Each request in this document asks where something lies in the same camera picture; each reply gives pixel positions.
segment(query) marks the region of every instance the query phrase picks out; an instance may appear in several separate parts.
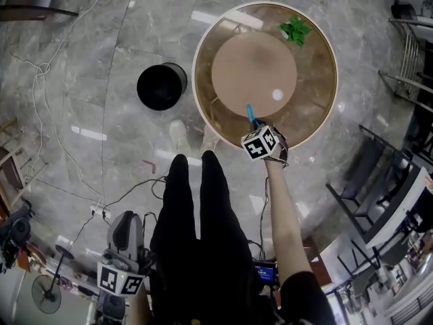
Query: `green leaf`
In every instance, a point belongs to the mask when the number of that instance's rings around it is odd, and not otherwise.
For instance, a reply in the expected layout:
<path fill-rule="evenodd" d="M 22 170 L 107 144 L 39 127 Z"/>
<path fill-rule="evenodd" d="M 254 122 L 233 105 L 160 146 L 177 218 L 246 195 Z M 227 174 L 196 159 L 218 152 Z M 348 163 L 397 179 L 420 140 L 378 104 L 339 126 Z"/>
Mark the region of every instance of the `green leaf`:
<path fill-rule="evenodd" d="M 304 26 L 304 23 L 305 23 L 304 20 L 299 19 L 299 20 L 296 22 L 296 24 L 295 24 L 295 28 L 298 29 L 298 30 L 302 29 L 302 27 Z"/>
<path fill-rule="evenodd" d="M 302 28 L 300 29 L 302 34 L 307 35 L 311 32 L 311 28 L 307 27 L 306 25 L 302 26 Z"/>
<path fill-rule="evenodd" d="M 279 26 L 280 29 L 282 29 L 282 31 L 286 31 L 287 33 L 290 33 L 293 30 L 293 26 L 291 24 L 281 24 Z"/>
<path fill-rule="evenodd" d="M 297 23 L 297 21 L 298 21 L 298 17 L 296 17 L 296 16 L 290 16 L 289 22 L 290 22 L 291 25 L 295 25 Z"/>
<path fill-rule="evenodd" d="M 302 34 L 300 32 L 298 32 L 298 31 L 293 32 L 293 40 L 294 41 L 300 40 L 301 36 L 302 36 Z"/>
<path fill-rule="evenodd" d="M 305 41 L 304 34 L 299 34 L 298 41 L 300 41 L 300 42 L 302 42 L 302 44 L 304 44 L 304 41 Z"/>

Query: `power strip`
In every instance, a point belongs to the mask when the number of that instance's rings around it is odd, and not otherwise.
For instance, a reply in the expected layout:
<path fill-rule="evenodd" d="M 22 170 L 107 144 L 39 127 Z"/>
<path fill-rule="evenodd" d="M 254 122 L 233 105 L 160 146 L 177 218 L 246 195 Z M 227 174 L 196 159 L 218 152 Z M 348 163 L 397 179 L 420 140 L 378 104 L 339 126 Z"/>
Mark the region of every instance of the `power strip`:
<path fill-rule="evenodd" d="M 90 206 L 90 211 L 95 211 L 95 215 L 100 215 L 102 217 L 102 209 L 100 207 L 98 207 L 96 209 L 96 206 Z M 111 216 L 113 215 L 113 211 L 109 208 L 104 209 L 104 212 L 106 213 L 106 219 L 111 218 Z"/>

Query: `wire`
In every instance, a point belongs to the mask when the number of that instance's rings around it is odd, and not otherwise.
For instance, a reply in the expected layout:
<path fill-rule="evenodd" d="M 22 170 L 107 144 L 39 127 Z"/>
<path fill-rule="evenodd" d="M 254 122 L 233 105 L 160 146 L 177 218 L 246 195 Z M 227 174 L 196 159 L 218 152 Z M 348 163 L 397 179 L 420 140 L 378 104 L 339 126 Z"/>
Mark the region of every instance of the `wire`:
<path fill-rule="evenodd" d="M 265 250 L 263 249 L 263 247 L 259 243 L 255 242 L 253 240 L 248 240 L 248 244 L 255 244 L 258 247 L 258 249 L 260 250 L 260 252 L 258 254 L 258 260 L 259 261 L 263 262 L 266 260 Z"/>
<path fill-rule="evenodd" d="M 49 186 L 49 187 L 51 187 L 51 188 L 54 188 L 54 189 L 60 190 L 60 191 L 62 191 L 62 192 L 65 192 L 65 193 L 67 193 L 67 194 L 69 194 L 69 195 L 76 196 L 77 198 L 81 198 L 81 199 L 83 199 L 83 200 L 87 200 L 87 201 L 95 202 L 95 200 L 92 199 L 92 198 L 85 198 L 85 197 L 83 197 L 83 196 L 79 196 L 79 195 L 74 194 L 74 193 L 72 193 L 72 192 L 69 192 L 69 191 L 67 191 L 67 190 L 65 190 L 65 189 L 61 189 L 61 188 L 59 188 L 59 187 L 53 186 L 52 184 L 47 183 L 46 181 L 41 181 L 40 179 L 37 179 L 37 181 L 38 181 L 38 182 L 41 182 L 41 183 L 43 183 L 43 184 L 45 184 L 46 186 Z"/>
<path fill-rule="evenodd" d="M 265 214 L 265 208 L 269 202 L 269 195 L 268 195 L 268 182 L 269 177 L 266 177 L 265 179 L 265 204 L 263 205 L 262 213 L 260 214 L 260 247 L 262 251 L 260 252 L 262 254 L 263 261 L 266 260 L 266 253 L 263 248 L 263 215 Z"/>
<path fill-rule="evenodd" d="M 42 149 L 42 145 L 43 145 L 43 124 L 42 124 L 42 120 L 41 120 L 41 117 L 39 116 L 39 113 L 38 113 L 38 110 L 37 110 L 37 106 L 36 106 L 36 100 L 35 100 L 35 85 L 37 84 L 38 85 L 38 88 L 40 89 L 40 90 L 43 90 L 43 98 L 44 98 L 44 101 L 45 101 L 45 105 L 46 105 L 46 107 L 47 107 L 47 109 L 48 109 L 48 113 L 49 113 L 49 116 L 50 116 L 50 118 L 51 118 L 51 120 L 52 120 L 52 122 L 53 122 L 53 126 L 54 126 L 54 131 L 55 131 L 55 136 L 56 136 L 56 138 L 57 138 L 57 141 L 58 141 L 58 144 L 59 144 L 59 146 L 60 146 L 60 148 L 64 151 L 64 153 L 74 162 L 74 164 L 75 164 L 75 166 L 76 166 L 76 172 L 77 172 L 77 174 L 78 174 L 78 178 L 80 179 L 80 182 L 87 188 L 87 189 L 89 189 L 89 190 L 91 190 L 94 194 L 96 194 L 96 196 L 98 197 L 98 202 L 97 202 L 97 205 L 96 205 L 96 208 L 95 208 L 95 210 L 98 208 L 98 206 L 99 206 L 99 204 L 101 203 L 101 195 L 96 191 L 96 190 L 94 190 L 91 186 L 89 186 L 89 185 L 87 185 L 84 181 L 83 181 L 83 179 L 81 178 L 81 171 L 80 171 L 80 168 L 79 168 L 79 166 L 78 166 L 78 163 L 77 163 L 77 161 L 65 150 L 65 148 L 63 147 L 63 145 L 62 145 L 62 143 L 60 142 L 60 139 L 59 139 L 59 135 L 58 135 L 58 131 L 57 131 L 57 127 L 56 127 L 56 123 L 55 123 L 55 121 L 54 121 L 54 118 L 53 118 L 53 115 L 52 115 L 52 113 L 51 113 L 51 110 L 50 110 L 50 108 L 49 108 L 49 104 L 48 104 L 48 101 L 47 101 L 47 82 L 46 82 L 46 76 L 47 76 L 47 74 L 48 74 L 48 72 L 51 70 L 51 63 L 54 61 L 54 59 L 55 59 L 55 57 L 58 55 L 58 53 L 59 53 L 59 51 L 60 51 L 60 49 L 62 48 L 62 46 L 63 46 L 63 44 L 65 43 L 65 40 L 66 40 L 66 38 L 69 36 L 69 34 L 70 34 L 70 32 L 72 31 L 72 29 L 74 28 L 74 26 L 75 26 L 75 24 L 76 23 L 78 23 L 78 21 L 82 18 L 82 17 L 84 17 L 87 13 L 89 13 L 96 5 L 97 5 L 97 3 L 99 3 L 99 0 L 96 0 L 95 1 L 95 3 L 86 11 L 86 12 L 84 12 L 83 14 L 81 14 L 75 21 L 74 21 L 74 23 L 72 23 L 72 25 L 70 26 L 70 28 L 68 29 L 68 32 L 65 34 L 65 36 L 64 36 L 64 38 L 62 39 L 62 42 L 60 42 L 60 44 L 59 44 L 59 47 L 58 47 L 58 49 L 57 49 L 57 51 L 54 53 L 54 55 L 53 55 L 53 57 L 50 59 L 50 61 L 49 62 L 42 62 L 42 63 L 40 63 L 39 65 L 36 65 L 36 64 L 33 64 L 31 61 L 29 61 L 29 60 L 22 60 L 22 59 L 20 59 L 18 56 L 15 56 L 15 55 L 13 55 L 12 53 L 11 53 L 11 50 L 10 50 L 10 44 L 9 44 L 9 36 L 7 36 L 7 49 L 8 49 L 8 52 L 9 52 L 9 55 L 12 57 L 12 58 L 14 58 L 14 59 L 16 59 L 17 61 L 19 61 L 19 62 L 21 62 L 21 63 L 23 63 L 23 64 L 30 64 L 31 66 L 33 66 L 35 69 L 36 69 L 36 72 L 35 72 L 35 78 L 33 79 L 33 86 L 32 86 L 32 98 L 33 98 L 33 106 L 35 107 L 35 112 L 36 112 L 36 115 L 37 115 L 37 117 L 38 117 L 38 119 L 39 119 L 39 123 L 40 123 L 40 134 L 39 134 L 39 137 L 40 137 L 40 139 L 41 139 L 41 144 L 40 144 L 40 146 L 39 146 L 39 150 L 38 150 L 38 156 L 37 156 L 37 158 L 35 159 L 35 161 L 33 162 L 33 164 L 32 164 L 32 167 L 31 167 L 31 169 L 32 169 L 32 172 L 34 173 L 34 166 L 35 166 L 35 164 L 36 164 L 36 162 L 40 159 L 40 157 L 41 157 L 41 149 Z M 43 87 L 41 88 L 41 85 L 40 85 L 40 83 L 39 83 L 39 77 L 42 77 L 42 80 L 43 80 Z"/>
<path fill-rule="evenodd" d="M 108 223 L 108 221 L 106 221 L 105 216 L 102 218 L 102 220 L 104 220 L 104 221 L 107 223 L 107 225 L 111 227 L 110 223 Z"/>
<path fill-rule="evenodd" d="M 81 230 L 79 231 L 78 235 L 76 235 L 75 240 L 72 242 L 72 244 L 70 245 L 68 251 L 70 251 L 70 249 L 72 248 L 72 246 L 74 245 L 74 243 L 76 242 L 76 240 L 78 240 L 78 237 L 80 237 L 81 232 L 83 231 L 84 227 L 90 222 L 90 220 L 92 220 L 95 216 L 95 211 L 92 211 L 92 216 L 83 224 L 83 226 L 81 227 Z"/>
<path fill-rule="evenodd" d="M 111 202 L 111 203 L 109 203 L 109 204 L 106 204 L 103 208 L 102 208 L 102 215 L 104 216 L 104 214 L 105 214 L 105 209 L 108 207 L 108 206 L 111 206 L 112 204 L 116 204 L 116 203 L 119 203 L 121 200 L 123 200 L 123 198 L 125 198 L 125 196 L 126 195 L 128 195 L 129 193 L 131 193 L 136 187 L 138 187 L 138 186 L 142 186 L 143 184 L 146 184 L 147 182 L 149 182 L 149 181 L 154 181 L 155 183 L 156 182 L 161 182 L 161 183 L 166 183 L 164 180 L 162 180 L 162 178 L 163 177 L 165 177 L 165 176 L 162 176 L 162 177 L 159 177 L 158 179 L 147 179 L 147 180 L 145 180 L 145 181 L 141 181 L 140 183 L 137 183 L 137 184 L 135 184 L 130 190 L 128 190 L 125 194 L 123 194 L 117 201 L 114 201 L 114 202 Z M 157 196 L 157 195 L 155 195 L 155 193 L 152 191 L 152 194 L 156 197 L 156 198 L 161 198 L 161 197 L 159 197 L 159 196 Z"/>
<path fill-rule="evenodd" d="M 287 161 L 284 161 L 283 159 L 279 159 L 279 158 L 273 158 L 272 156 L 266 156 L 263 159 L 270 160 L 270 161 L 277 161 L 277 162 L 283 164 L 283 169 L 285 169 L 287 166 L 289 166 L 289 163 Z"/>
<path fill-rule="evenodd" d="M 159 177 L 158 180 L 156 180 L 155 183 L 152 184 L 150 190 L 152 191 L 152 194 L 153 194 L 156 198 L 158 198 L 158 199 L 160 199 L 160 200 L 163 200 L 163 198 L 161 198 L 161 197 L 159 197 L 158 195 L 156 195 L 156 194 L 155 194 L 155 191 L 154 191 L 154 186 L 155 186 L 155 185 L 158 183 L 158 181 L 160 181 L 161 179 L 164 179 L 164 183 L 166 183 L 166 176 Z"/>
<path fill-rule="evenodd" d="M 155 214 L 155 213 L 153 213 L 153 212 L 147 212 L 147 213 L 144 215 L 144 218 L 143 218 L 143 226 L 141 227 L 141 228 L 143 229 L 143 238 L 144 238 L 144 229 L 145 229 L 145 227 L 146 227 L 146 217 L 147 217 L 148 215 L 153 215 L 153 216 L 154 216 L 154 219 L 155 219 L 155 222 L 156 222 L 156 223 L 158 222 L 158 218 L 156 217 L 156 214 Z"/>

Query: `human arm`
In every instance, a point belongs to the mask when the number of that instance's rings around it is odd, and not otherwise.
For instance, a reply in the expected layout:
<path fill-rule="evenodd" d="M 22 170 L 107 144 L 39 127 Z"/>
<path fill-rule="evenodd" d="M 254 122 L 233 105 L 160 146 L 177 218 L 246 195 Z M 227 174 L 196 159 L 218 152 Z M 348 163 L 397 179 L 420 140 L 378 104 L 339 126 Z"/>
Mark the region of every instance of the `human arm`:
<path fill-rule="evenodd" d="M 281 286 L 281 314 L 288 324 L 335 325 L 326 296 L 306 257 L 296 209 L 282 164 L 266 160 L 271 200 L 272 238 Z"/>
<path fill-rule="evenodd" d="M 306 258 L 296 209 L 280 162 L 266 160 L 271 199 L 272 239 L 278 262 L 279 284 L 311 267 Z"/>
<path fill-rule="evenodd" d="M 147 325 L 152 319 L 147 292 L 144 283 L 138 293 L 129 299 L 128 325 Z"/>

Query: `round beige plate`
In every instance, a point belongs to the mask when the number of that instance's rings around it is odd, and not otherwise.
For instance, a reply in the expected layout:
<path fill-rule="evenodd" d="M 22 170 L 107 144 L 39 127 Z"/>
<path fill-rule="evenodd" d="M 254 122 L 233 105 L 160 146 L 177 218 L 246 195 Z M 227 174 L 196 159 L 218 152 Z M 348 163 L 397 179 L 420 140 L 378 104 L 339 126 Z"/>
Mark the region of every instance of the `round beige plate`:
<path fill-rule="evenodd" d="M 230 111 L 269 116 L 285 106 L 296 86 L 296 64 L 279 39 L 264 32 L 245 32 L 218 50 L 212 65 L 212 84 Z"/>

